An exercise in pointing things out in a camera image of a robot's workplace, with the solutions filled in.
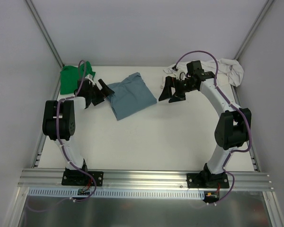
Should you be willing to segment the blue t shirt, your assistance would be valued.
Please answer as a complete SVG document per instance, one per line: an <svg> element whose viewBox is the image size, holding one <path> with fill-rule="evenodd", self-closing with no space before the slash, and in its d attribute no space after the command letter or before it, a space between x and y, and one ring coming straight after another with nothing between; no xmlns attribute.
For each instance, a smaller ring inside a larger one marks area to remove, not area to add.
<svg viewBox="0 0 284 227"><path fill-rule="evenodd" d="M114 91L107 99L118 121L157 103L138 72L108 87Z"/></svg>

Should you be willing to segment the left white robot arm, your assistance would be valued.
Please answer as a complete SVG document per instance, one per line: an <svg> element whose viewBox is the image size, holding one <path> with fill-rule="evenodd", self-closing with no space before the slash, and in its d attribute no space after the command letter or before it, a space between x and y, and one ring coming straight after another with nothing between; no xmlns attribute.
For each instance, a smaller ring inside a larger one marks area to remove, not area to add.
<svg viewBox="0 0 284 227"><path fill-rule="evenodd" d="M45 103L43 134L54 141L64 160L65 170L62 185L66 186L96 186L94 175L88 170L87 164L79 148L76 146L74 134L76 132L76 117L80 111L90 105L98 105L115 92L104 83L98 82L100 89L89 78L78 79L74 95L60 100L48 100Z"/></svg>

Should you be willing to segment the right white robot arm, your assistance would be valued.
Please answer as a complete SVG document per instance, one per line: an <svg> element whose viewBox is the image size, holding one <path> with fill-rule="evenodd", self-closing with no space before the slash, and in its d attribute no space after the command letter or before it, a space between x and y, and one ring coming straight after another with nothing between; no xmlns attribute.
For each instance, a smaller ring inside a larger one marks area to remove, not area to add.
<svg viewBox="0 0 284 227"><path fill-rule="evenodd" d="M176 66L172 68L173 75L165 77L159 101L184 101L187 92L197 90L209 100L219 116L214 131L216 148L212 157L201 172L186 175L187 186L227 189L229 182L225 167L232 154L249 141L251 111L231 102L218 88L216 75L212 71L205 71L200 61L192 61L186 67L186 71Z"/></svg>

